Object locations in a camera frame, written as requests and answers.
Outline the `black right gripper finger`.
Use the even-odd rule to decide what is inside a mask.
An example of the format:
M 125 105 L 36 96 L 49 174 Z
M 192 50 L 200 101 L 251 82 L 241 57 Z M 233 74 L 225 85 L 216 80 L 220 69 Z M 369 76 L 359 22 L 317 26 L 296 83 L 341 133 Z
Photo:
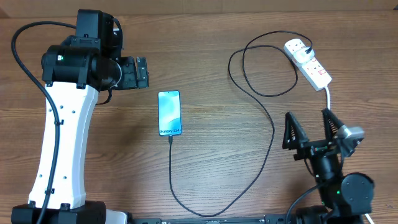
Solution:
M 322 110 L 322 115 L 325 137 L 327 140 L 331 140 L 344 123 L 328 108 Z
M 292 112 L 285 114 L 285 131 L 282 142 L 283 149 L 300 149 L 309 138 Z

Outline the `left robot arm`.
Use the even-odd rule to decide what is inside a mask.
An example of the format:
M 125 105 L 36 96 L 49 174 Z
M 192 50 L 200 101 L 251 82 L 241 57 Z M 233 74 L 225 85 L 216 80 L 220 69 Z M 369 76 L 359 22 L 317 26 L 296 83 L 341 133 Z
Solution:
M 144 57 L 123 57 L 123 31 L 112 15 L 78 11 L 75 33 L 41 59 L 35 84 L 46 99 L 39 169 L 27 203 L 12 209 L 13 223 L 132 223 L 132 215 L 88 201 L 84 168 L 88 131 L 102 91 L 149 86 Z

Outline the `blue Galaxy smartphone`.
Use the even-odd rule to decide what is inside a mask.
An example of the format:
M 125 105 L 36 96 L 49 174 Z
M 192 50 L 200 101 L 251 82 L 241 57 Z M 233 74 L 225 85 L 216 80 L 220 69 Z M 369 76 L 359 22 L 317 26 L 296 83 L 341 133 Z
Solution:
M 182 112 L 178 90 L 158 92 L 159 135 L 182 134 Z

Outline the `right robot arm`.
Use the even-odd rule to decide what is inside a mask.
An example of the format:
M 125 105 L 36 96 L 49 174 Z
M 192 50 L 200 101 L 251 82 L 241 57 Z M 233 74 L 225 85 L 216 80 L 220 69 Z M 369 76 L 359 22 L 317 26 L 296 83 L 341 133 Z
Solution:
M 309 140 L 293 113 L 285 115 L 283 149 L 295 150 L 294 159 L 303 160 L 316 185 L 289 207 L 286 223 L 362 223 L 372 212 L 375 183 L 368 175 L 343 173 L 344 161 L 364 139 L 364 129 L 347 126 L 325 108 L 322 111 L 325 138 Z

